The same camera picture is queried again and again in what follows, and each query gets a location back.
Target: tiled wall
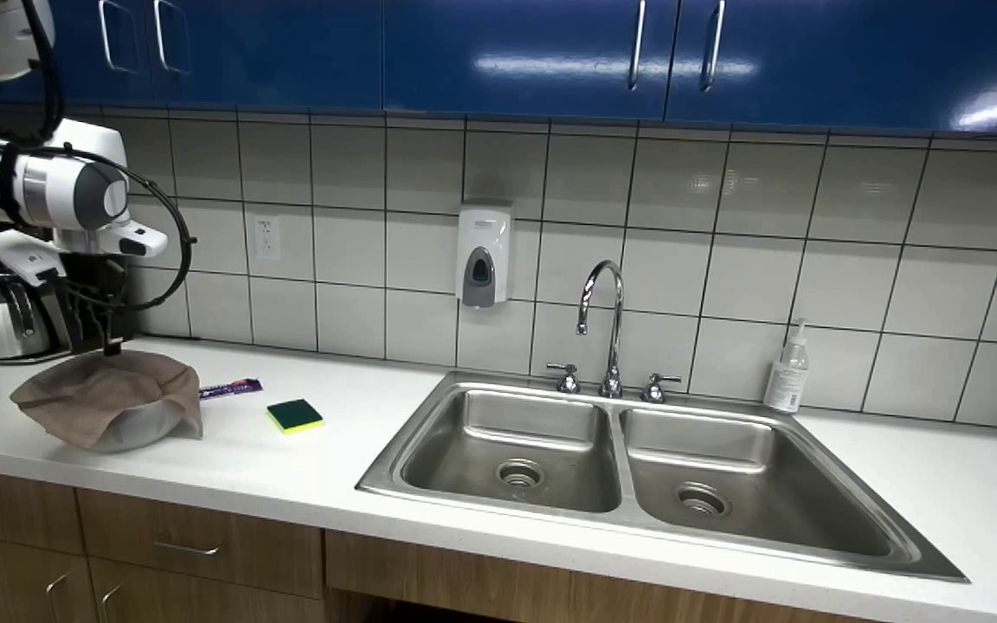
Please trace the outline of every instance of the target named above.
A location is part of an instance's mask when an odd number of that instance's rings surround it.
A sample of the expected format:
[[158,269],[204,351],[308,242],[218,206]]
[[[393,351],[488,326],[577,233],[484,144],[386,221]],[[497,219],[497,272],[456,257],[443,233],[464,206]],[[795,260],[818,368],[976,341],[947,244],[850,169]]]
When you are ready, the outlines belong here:
[[[622,379],[763,394],[809,319],[808,403],[997,426],[997,141],[403,116],[114,116],[198,244],[150,333],[435,368],[603,378],[575,334],[625,275]],[[453,299],[460,200],[517,213],[513,299]],[[173,257],[143,269],[166,284]]]

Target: sink drain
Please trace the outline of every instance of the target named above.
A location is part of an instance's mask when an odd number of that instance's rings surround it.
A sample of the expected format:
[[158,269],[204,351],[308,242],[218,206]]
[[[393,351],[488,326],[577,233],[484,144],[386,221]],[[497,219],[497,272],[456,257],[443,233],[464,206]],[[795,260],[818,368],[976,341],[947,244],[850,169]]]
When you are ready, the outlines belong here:
[[525,494],[534,489],[541,489],[542,475],[535,468],[535,461],[525,461],[525,455],[513,455],[513,461],[501,461],[496,476],[505,483],[505,492],[513,494]]
[[723,515],[728,513],[728,503],[705,479],[677,483],[674,499],[692,515]]

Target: stainless steel sink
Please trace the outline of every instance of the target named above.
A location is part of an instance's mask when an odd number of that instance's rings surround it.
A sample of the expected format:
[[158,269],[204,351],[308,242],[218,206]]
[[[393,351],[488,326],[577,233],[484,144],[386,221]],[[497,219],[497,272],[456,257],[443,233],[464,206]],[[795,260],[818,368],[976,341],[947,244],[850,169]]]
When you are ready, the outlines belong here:
[[449,374],[359,489],[967,582],[802,426],[744,408]]
[[618,506],[609,421],[598,403],[460,386],[434,413],[403,452],[404,483],[577,513]]

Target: blue cabinet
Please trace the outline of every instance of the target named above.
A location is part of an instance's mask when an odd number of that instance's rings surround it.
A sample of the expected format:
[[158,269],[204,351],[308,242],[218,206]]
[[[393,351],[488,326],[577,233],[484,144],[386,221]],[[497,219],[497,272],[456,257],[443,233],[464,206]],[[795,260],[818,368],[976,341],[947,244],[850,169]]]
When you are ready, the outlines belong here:
[[997,0],[684,0],[669,120],[997,130]]
[[659,120],[674,0],[386,0],[386,111]]
[[68,107],[382,111],[376,0],[56,0],[56,28]]

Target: electrical outlet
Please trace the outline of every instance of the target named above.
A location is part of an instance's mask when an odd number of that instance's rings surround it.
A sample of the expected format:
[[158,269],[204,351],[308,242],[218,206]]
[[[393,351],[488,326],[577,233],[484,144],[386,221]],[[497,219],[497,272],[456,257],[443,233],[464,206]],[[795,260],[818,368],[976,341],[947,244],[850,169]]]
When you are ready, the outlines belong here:
[[280,264],[280,219],[254,219],[254,260],[257,264]]

